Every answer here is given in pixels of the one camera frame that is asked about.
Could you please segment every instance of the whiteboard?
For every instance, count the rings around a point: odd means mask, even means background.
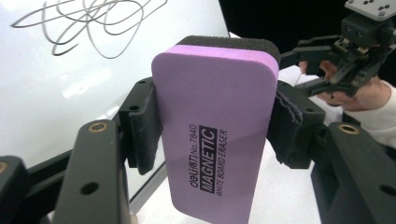
[[[213,0],[0,0],[0,17],[0,156],[27,167],[112,119],[157,54],[187,35],[228,36]],[[150,174],[128,173],[132,195]]]

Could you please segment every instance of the human hand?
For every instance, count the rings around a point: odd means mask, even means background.
[[[299,66],[302,73],[305,73],[308,62],[300,62]],[[321,62],[320,68],[325,72],[324,78],[326,79],[330,79],[337,72],[337,67],[329,61]],[[318,98],[326,101],[329,105],[340,105],[346,111],[364,111],[378,109],[385,105],[390,98],[390,93],[391,90],[387,84],[382,82],[379,77],[373,77],[353,97],[342,91],[335,91],[318,94]]]

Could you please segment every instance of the screw hole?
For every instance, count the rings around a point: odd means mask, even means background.
[[[388,185],[380,185],[379,188],[386,194],[396,197],[396,189]]]
[[[91,182],[84,185],[84,187],[81,188],[81,194],[90,195],[96,192],[98,189],[99,189],[99,185],[96,182]]]
[[[353,129],[352,127],[347,127],[347,126],[344,126],[343,129],[345,131],[348,131],[348,132],[354,132],[355,131],[355,129]]]
[[[101,129],[105,128],[105,125],[103,125],[102,123],[100,123],[100,124],[97,124],[97,125],[92,126],[92,128],[93,128],[94,130],[98,131],[98,130],[101,130]]]
[[[133,105],[129,107],[130,110],[138,110],[139,108],[140,107],[138,105]]]

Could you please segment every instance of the metal bolt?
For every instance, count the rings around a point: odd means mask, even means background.
[[[8,164],[5,161],[0,161],[0,174],[3,173],[8,167]]]
[[[107,124],[104,122],[97,122],[88,128],[91,133],[100,133],[107,129]]]
[[[357,129],[349,124],[340,124],[338,126],[338,129],[341,130],[342,132],[348,133],[348,134],[359,134],[360,133],[359,129]]]
[[[344,40],[343,40],[343,43],[344,43],[344,44],[348,45],[349,42],[350,42],[350,41],[349,41],[348,39],[344,38]]]
[[[331,77],[331,78],[330,78],[330,83],[332,83],[332,84],[337,84],[337,78]]]
[[[367,49],[367,48],[358,48],[358,52],[360,52],[360,53],[362,53],[362,54],[365,54],[365,53],[367,53],[369,51],[369,49]]]

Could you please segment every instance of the white surface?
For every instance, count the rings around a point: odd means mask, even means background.
[[[279,79],[294,86],[317,78],[300,76],[300,68],[292,66],[280,71]],[[341,118],[341,109],[322,103],[326,122]],[[309,170],[291,170],[276,160],[276,154],[267,141],[262,155],[262,164],[250,213],[250,224],[319,224],[320,218]],[[206,223],[186,216],[172,205],[168,180],[165,179],[148,202],[137,213],[139,224],[201,224]]]
[[[94,43],[106,56],[119,54],[135,33],[120,57],[109,60],[100,56],[88,38],[87,28],[71,43],[58,46],[56,52],[78,46],[55,57],[51,55],[53,44],[45,39],[41,25],[10,27],[29,12],[42,8],[44,2],[0,0],[0,156],[21,157],[27,167],[71,149],[83,124],[95,119],[111,119],[136,81],[151,76],[151,61],[158,53],[187,35],[228,36],[217,1],[139,0],[141,5],[147,3],[143,7],[144,14],[137,4],[124,1],[107,13],[108,22],[119,21],[134,11],[136,14],[107,28],[113,33],[120,32],[139,23],[143,16],[145,19],[139,26],[114,36],[106,34],[99,23],[90,23]],[[49,0],[47,6],[57,2]],[[92,0],[85,2],[88,6]],[[61,11],[82,10],[82,3],[76,0],[62,5]],[[60,16],[55,9],[46,11],[47,19]],[[41,12],[20,25],[41,22]],[[70,16],[77,19],[82,13]],[[50,37],[56,40],[72,22],[66,18],[47,22]],[[76,34],[77,28],[85,24],[79,22],[73,26],[66,37]],[[160,149],[156,167],[163,161],[162,154]],[[135,169],[129,169],[128,174],[130,195],[150,175],[140,176]]]

